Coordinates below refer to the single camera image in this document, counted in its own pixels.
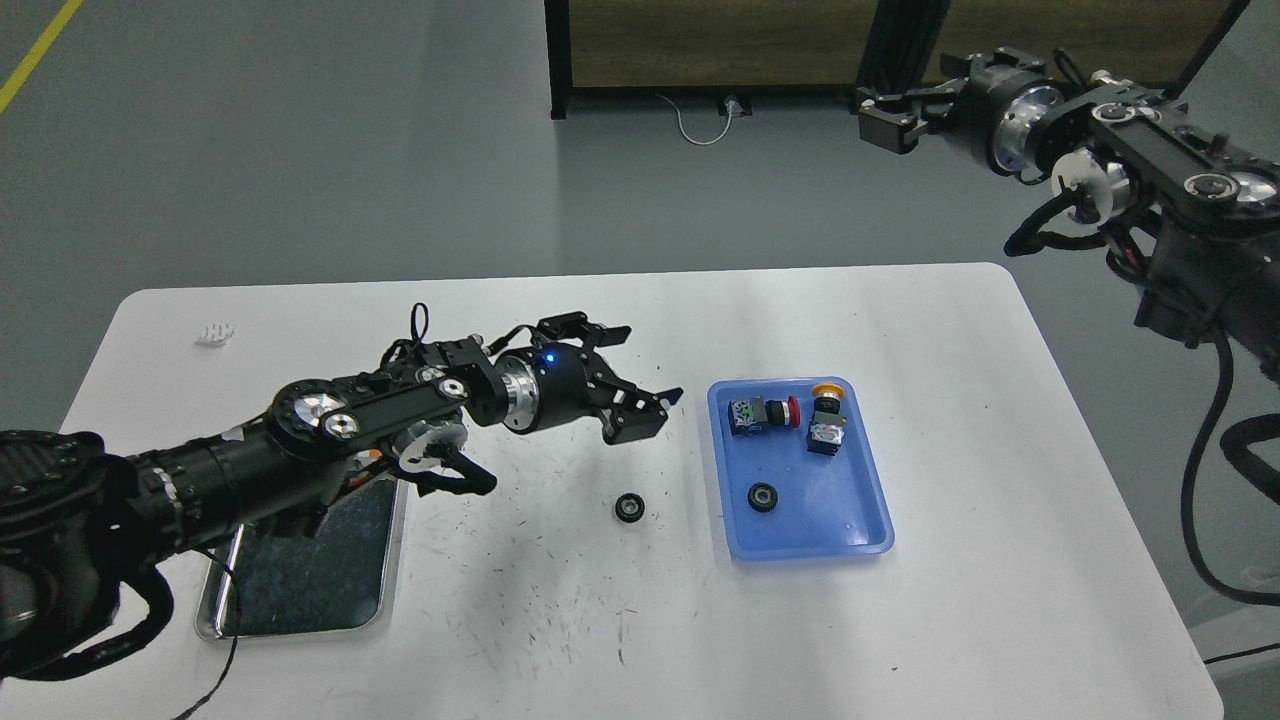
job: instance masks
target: silver tray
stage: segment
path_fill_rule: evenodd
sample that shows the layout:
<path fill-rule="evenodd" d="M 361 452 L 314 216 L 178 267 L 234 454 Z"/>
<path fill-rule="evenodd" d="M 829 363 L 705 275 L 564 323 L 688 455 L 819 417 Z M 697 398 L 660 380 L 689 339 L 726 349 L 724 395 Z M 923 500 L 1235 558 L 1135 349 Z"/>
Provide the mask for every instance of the silver tray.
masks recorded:
<path fill-rule="evenodd" d="M 214 551 L 239 580 L 239 637 L 355 630 L 389 609 L 404 524 L 403 484 L 370 482 L 329 509 L 315 538 L 259 537 L 241 525 Z M 230 582 L 210 562 L 196 632 L 218 641 L 236 628 Z"/>

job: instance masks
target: wooden panel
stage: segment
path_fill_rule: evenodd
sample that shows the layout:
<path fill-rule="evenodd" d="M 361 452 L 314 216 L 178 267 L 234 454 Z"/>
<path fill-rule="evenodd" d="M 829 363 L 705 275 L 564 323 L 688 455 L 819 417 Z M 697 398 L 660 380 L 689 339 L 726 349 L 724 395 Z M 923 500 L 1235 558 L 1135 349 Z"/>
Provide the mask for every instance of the wooden panel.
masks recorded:
<path fill-rule="evenodd" d="M 1085 76 L 1106 68 L 1116 77 L 1170 86 L 1229 5 L 1231 0 L 952 0 L 925 82 L 942 79 L 941 53 L 989 53 L 1007 44 L 1046 60 L 1064 46 Z"/>
<path fill-rule="evenodd" d="M 579 0 L 573 87 L 852 85 L 876 0 Z"/>

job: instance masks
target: white cable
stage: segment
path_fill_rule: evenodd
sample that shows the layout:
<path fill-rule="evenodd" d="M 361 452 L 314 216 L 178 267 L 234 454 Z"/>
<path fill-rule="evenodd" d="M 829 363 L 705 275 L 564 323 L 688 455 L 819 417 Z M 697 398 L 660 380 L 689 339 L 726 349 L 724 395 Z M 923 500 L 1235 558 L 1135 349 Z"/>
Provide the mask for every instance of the white cable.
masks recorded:
<path fill-rule="evenodd" d="M 657 95 L 658 97 L 662 97 L 663 100 L 667 101 L 668 105 L 671 105 L 672 108 L 676 109 L 676 124 L 680 127 L 680 135 L 685 136 L 685 140 L 687 140 L 692 145 L 698 145 L 699 147 L 707 147 L 708 145 L 716 145 L 717 142 L 719 142 L 721 140 L 723 140 L 724 136 L 728 135 L 728 126 L 731 126 L 733 123 L 733 110 L 732 110 L 732 108 L 724 108 L 724 129 L 722 129 L 721 133 L 718 136 L 716 136 L 716 140 L 707 140 L 707 141 L 694 140 L 694 138 L 689 137 L 687 132 L 685 132 L 685 120 L 681 119 L 681 117 L 680 117 L 680 106 L 677 106 L 675 102 L 672 102 L 671 97 L 667 97 L 666 95 L 663 95 L 660 92 L 654 92 L 654 95 Z"/>

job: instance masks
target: blue tray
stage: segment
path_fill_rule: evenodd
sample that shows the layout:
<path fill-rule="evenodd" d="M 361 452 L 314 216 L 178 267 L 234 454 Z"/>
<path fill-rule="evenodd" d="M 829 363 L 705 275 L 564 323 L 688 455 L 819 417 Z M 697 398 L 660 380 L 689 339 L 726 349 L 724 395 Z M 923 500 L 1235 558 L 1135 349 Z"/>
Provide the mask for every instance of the blue tray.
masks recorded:
<path fill-rule="evenodd" d="M 845 388 L 841 414 L 849 418 L 845 442 L 833 457 L 809 452 L 805 433 L 813 414 L 810 389 L 831 382 Z M 800 401 L 799 428 L 768 427 L 735 437 L 728 428 L 732 400 Z M 737 560 L 788 560 L 874 555 L 893 546 L 893 524 L 867 442 L 854 388 L 842 378 L 721 380 L 707 391 L 719 475 L 721 506 L 730 552 Z M 778 505 L 758 512 L 746 502 L 755 483 L 778 491 Z"/>

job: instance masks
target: white table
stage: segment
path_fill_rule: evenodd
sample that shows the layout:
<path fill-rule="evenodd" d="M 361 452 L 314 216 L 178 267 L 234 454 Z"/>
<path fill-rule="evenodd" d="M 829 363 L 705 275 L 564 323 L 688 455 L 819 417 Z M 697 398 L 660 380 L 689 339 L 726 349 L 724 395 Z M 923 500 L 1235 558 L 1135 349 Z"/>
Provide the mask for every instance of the white table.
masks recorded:
<path fill-rule="evenodd" d="M 244 642 L 205 717 L 1222 716 L 1012 279 L 920 265 L 156 290 L 122 304 L 63 429 L 115 452 L 211 434 L 297 378 L 376 365 L 413 301 L 431 337 L 561 311 L 631 324 L 626 378 L 686 396 L 654 439 L 594 420 L 474 430 L 484 498 L 411 498 L 390 614 Z M 236 325 L 221 348 L 206 323 Z M 896 546 L 744 565 L 724 543 L 708 386 L 836 374 L 858 400 Z M 613 498 L 640 492 L 623 527 Z M 227 648 L 196 637 L 198 557 L 163 565 L 174 621 L 61 684 L 6 682 L 4 717 L 168 717 Z M 122 626 L 140 616 L 122 611 Z"/>

